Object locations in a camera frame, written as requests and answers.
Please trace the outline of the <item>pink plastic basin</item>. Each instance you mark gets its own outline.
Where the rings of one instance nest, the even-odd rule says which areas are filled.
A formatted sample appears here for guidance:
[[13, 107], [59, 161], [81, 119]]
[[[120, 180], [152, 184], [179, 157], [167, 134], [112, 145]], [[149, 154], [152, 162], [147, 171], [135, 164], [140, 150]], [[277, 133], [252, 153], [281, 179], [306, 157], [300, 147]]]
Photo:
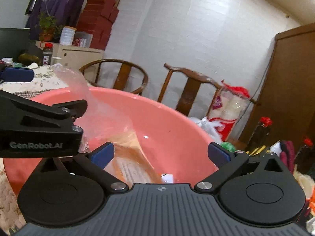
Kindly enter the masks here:
[[186, 116], [140, 95], [100, 87], [90, 91], [132, 120], [140, 146], [159, 174], [195, 185], [217, 170], [208, 158], [212, 139]]

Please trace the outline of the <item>potted green plant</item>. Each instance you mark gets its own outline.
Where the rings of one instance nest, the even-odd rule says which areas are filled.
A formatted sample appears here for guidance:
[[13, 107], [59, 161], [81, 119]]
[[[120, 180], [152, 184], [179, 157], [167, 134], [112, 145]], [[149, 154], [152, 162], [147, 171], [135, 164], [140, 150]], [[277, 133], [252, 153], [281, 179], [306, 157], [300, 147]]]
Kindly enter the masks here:
[[55, 16], [49, 16], [41, 12], [38, 16], [38, 27], [40, 29], [40, 41], [56, 41], [62, 32], [63, 25], [57, 24]]

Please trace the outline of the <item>red cap sauce bottle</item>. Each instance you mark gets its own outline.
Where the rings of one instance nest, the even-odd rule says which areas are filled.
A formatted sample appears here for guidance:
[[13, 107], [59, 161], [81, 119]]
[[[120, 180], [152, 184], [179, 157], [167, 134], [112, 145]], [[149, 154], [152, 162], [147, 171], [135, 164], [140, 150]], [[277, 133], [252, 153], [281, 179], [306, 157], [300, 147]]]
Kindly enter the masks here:
[[45, 43], [43, 47], [43, 65], [50, 65], [53, 53], [53, 44], [52, 43]]

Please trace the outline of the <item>dark bottle red flower cap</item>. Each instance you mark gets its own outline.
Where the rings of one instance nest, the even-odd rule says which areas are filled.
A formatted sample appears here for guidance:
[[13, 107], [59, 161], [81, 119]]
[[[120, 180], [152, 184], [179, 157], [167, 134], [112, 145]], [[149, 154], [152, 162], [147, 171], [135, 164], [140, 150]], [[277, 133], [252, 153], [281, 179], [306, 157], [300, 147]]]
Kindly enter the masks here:
[[273, 121], [270, 117], [261, 117], [246, 146], [246, 152], [252, 153], [261, 147], [270, 133]]

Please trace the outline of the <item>yellow black tool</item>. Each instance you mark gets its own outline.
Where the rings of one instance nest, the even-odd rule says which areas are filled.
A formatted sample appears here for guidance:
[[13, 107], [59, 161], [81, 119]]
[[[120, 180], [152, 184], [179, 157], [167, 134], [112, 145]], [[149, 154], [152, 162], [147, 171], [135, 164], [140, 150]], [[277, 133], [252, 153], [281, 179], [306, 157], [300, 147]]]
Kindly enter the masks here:
[[257, 147], [253, 151], [250, 151], [249, 155], [250, 156], [259, 156], [262, 153], [265, 153], [267, 150], [268, 150], [268, 148], [266, 146]]

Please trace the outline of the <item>round-back wooden chair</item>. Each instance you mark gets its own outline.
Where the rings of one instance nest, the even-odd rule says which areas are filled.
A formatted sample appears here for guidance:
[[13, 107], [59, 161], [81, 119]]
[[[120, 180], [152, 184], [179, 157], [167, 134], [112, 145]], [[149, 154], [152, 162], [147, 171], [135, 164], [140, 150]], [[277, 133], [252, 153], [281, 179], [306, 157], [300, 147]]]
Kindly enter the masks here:
[[88, 69], [94, 65], [98, 65], [95, 80], [94, 80], [94, 82], [89, 81], [89, 83], [94, 87], [101, 87], [97, 83], [98, 83], [99, 76], [100, 76], [101, 65], [103, 63], [119, 63], [121, 65], [120, 70], [118, 72], [118, 75], [117, 75], [116, 80], [115, 80], [114, 85], [113, 85], [113, 89], [116, 89], [119, 91], [123, 91], [125, 89], [125, 86], [127, 84], [128, 78], [129, 78], [130, 73], [131, 73], [131, 69], [136, 68], [137, 70], [139, 70], [143, 74], [142, 84], [140, 85], [140, 87], [138, 87], [137, 89], [135, 89], [131, 93], [136, 94], [136, 95], [142, 95], [144, 89], [146, 88], [146, 86], [148, 84], [149, 77], [148, 77], [147, 72], [141, 66], [134, 64], [132, 62], [119, 60], [119, 59], [95, 60], [95, 61], [92, 61], [92, 62], [82, 66], [79, 69], [79, 72], [81, 72], [82, 75], [84, 75], [86, 69]]

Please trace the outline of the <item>stack of red boxes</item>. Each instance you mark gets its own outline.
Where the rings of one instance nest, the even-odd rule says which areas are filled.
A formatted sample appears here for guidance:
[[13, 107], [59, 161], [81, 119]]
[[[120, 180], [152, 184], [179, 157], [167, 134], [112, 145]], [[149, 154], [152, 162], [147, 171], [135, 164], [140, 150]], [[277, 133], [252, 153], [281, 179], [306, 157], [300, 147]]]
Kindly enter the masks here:
[[77, 22], [77, 30], [92, 34], [90, 47], [104, 50], [118, 16], [120, 0], [87, 0]]

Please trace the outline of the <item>beige cabinet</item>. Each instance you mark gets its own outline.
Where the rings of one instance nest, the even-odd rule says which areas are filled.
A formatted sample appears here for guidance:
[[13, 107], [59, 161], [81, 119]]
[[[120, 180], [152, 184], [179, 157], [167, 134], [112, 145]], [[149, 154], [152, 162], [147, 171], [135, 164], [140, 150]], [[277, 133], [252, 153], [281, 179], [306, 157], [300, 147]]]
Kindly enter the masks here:
[[[51, 64], [61, 63], [70, 69], [81, 69], [84, 65], [104, 58], [104, 51], [86, 47], [65, 46], [53, 44]], [[97, 83], [100, 74], [100, 63], [96, 63], [84, 70], [84, 77]]]

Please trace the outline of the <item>straight-back wooden chair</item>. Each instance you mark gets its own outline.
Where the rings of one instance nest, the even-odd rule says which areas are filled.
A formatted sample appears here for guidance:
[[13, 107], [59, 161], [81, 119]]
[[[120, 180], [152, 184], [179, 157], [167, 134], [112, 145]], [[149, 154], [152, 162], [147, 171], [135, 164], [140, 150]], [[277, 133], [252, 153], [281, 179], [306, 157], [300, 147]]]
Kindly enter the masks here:
[[210, 106], [208, 107], [208, 112], [210, 111], [210, 108], [212, 107], [214, 103], [215, 97], [221, 92], [224, 86], [227, 87], [227, 84], [224, 83], [223, 80], [221, 81], [221, 84], [220, 84], [216, 82], [215, 80], [213, 80], [212, 78], [204, 74], [198, 73], [196, 71], [193, 71], [191, 69], [181, 68], [181, 67], [172, 67], [168, 63], [165, 63], [164, 67], [168, 69], [168, 74], [165, 78], [164, 84], [162, 85], [162, 89], [158, 96], [157, 101], [160, 103], [162, 102], [164, 94], [168, 87], [168, 83], [170, 82], [170, 79], [172, 77], [172, 74], [173, 73], [184, 74], [187, 77], [187, 82], [185, 84], [185, 87], [183, 89], [181, 97], [179, 98], [179, 101], [177, 103], [177, 107], [175, 110], [182, 113], [185, 116], [189, 115], [191, 108], [193, 106], [193, 103], [196, 99], [197, 93], [202, 84], [210, 84], [216, 89], [214, 97], [212, 98]]

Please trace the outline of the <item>clear bag with orange contents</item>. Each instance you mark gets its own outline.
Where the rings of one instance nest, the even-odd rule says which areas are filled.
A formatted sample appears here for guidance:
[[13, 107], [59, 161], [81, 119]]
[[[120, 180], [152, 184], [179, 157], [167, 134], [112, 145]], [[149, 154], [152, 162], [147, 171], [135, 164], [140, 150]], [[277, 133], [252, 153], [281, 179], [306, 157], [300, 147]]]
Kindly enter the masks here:
[[60, 63], [52, 69], [56, 76], [65, 82], [75, 100], [86, 100], [88, 107], [84, 115], [75, 121], [75, 125], [83, 128], [81, 149], [95, 150], [106, 142], [114, 145], [114, 157], [102, 168], [111, 175], [125, 182], [128, 186], [135, 183], [163, 183], [162, 176], [157, 173], [145, 156], [130, 117], [123, 113], [119, 105], [114, 108], [104, 94], [97, 96], [92, 92], [83, 75], [67, 69]]

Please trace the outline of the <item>white cylindrical canister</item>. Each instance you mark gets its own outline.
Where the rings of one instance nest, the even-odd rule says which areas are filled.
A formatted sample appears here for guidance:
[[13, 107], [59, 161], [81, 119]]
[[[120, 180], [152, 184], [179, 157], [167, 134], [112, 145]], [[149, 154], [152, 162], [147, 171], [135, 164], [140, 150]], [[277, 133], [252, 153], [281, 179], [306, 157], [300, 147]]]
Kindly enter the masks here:
[[60, 35], [60, 45], [70, 46], [73, 43], [76, 28], [64, 26]]

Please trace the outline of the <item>brown wooden wardrobe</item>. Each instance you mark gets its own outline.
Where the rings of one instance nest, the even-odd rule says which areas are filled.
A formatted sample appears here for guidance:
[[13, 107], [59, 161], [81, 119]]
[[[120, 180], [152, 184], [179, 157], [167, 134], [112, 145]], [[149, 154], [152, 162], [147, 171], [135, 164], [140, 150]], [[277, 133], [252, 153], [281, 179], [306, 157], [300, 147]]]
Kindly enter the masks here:
[[261, 117], [273, 124], [266, 143], [314, 139], [314, 24], [276, 34], [257, 104], [239, 140], [247, 143]]

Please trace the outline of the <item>maroon black glove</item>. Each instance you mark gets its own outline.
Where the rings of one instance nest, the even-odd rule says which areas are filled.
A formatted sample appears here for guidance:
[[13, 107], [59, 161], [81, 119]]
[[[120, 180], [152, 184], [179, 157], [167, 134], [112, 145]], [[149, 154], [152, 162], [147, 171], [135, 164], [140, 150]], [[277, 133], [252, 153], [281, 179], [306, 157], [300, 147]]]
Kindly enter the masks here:
[[288, 170], [294, 172], [295, 149], [292, 141], [280, 141], [281, 153], [280, 159]]

